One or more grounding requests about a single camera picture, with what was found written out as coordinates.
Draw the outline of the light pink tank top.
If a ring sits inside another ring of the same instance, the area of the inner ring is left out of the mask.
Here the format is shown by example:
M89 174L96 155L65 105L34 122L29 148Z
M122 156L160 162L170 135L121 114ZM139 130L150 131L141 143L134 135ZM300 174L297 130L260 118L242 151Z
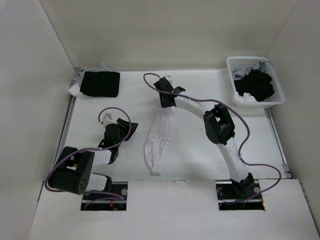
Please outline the light pink tank top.
M153 175L160 175L164 148L172 140L174 107L162 108L155 116L144 145L145 162Z

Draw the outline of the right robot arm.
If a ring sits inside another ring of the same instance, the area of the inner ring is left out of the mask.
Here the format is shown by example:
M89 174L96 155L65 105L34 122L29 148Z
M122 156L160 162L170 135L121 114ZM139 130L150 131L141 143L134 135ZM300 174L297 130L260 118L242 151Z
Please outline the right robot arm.
M245 197L255 180L240 160L235 141L235 124L228 109L220 103L210 107L203 101L183 95L184 88L180 86L174 88L164 77L153 85L159 92L162 108L184 109L203 120L207 138L219 148L227 164L233 194L238 198Z

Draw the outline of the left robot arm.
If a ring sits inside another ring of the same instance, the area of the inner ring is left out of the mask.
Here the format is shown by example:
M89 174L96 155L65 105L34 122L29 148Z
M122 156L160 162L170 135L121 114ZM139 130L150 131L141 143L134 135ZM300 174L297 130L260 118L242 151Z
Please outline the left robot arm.
M82 195L95 191L100 199L112 195L111 178L95 173L99 167L113 164L120 145L128 141L139 124L118 118L116 121L104 120L104 136L97 149L63 148L54 168L46 178L46 189L52 192L68 192Z

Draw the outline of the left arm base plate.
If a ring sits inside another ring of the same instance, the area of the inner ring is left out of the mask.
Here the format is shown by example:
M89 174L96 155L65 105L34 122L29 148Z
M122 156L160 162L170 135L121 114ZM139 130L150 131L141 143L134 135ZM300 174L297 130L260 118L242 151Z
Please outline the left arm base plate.
M110 194L85 193L81 200L81 211L117 212L127 210L128 182L113 182L106 192Z

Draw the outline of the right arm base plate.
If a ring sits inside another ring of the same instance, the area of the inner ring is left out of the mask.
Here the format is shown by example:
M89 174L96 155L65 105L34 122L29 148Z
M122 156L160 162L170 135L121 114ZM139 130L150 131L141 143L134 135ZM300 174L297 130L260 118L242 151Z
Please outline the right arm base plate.
M218 182L216 184L218 208L220 211L264 211L265 204L261 194L248 199L260 191L258 181L255 181L243 196L236 194L230 181Z

